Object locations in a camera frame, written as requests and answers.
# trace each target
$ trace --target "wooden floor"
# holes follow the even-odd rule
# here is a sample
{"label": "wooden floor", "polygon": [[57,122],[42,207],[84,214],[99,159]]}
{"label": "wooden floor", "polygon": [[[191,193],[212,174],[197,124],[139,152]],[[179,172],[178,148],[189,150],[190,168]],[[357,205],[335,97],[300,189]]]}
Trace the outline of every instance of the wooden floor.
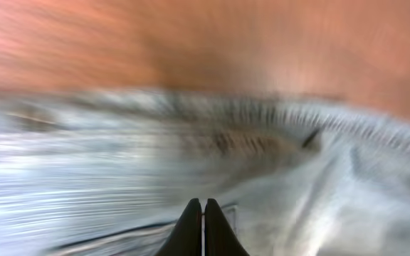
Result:
{"label": "wooden floor", "polygon": [[410,120],[410,0],[0,0],[0,90],[308,94]]}

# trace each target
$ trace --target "gray fabric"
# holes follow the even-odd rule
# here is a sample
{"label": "gray fabric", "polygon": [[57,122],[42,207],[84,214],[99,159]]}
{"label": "gray fabric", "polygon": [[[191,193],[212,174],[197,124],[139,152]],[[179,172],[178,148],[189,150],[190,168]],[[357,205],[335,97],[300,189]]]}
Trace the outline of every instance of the gray fabric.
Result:
{"label": "gray fabric", "polygon": [[301,99],[0,99],[0,256],[168,223],[194,197],[236,204],[253,256],[410,255],[410,125]]}

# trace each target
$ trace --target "orange wooden surface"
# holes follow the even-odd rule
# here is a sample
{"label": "orange wooden surface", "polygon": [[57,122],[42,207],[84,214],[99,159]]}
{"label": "orange wooden surface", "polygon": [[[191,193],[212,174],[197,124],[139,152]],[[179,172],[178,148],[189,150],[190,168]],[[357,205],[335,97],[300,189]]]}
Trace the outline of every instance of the orange wooden surface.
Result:
{"label": "orange wooden surface", "polygon": [[410,119],[410,0],[0,0],[0,90],[147,85]]}

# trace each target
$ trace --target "cloth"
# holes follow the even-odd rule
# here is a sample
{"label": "cloth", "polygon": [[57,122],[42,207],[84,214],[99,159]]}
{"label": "cloth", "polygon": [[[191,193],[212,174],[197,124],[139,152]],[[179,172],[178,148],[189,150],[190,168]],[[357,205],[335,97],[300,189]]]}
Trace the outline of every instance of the cloth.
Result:
{"label": "cloth", "polygon": [[410,124],[312,99],[0,97],[0,256],[170,223],[191,198],[235,205],[253,256],[410,255]]}

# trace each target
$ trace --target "floor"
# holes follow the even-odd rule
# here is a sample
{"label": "floor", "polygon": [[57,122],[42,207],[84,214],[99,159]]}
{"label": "floor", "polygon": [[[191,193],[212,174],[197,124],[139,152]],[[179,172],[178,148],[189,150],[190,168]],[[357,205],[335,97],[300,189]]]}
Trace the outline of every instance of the floor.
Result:
{"label": "floor", "polygon": [[0,0],[0,90],[326,97],[410,120],[410,1]]}

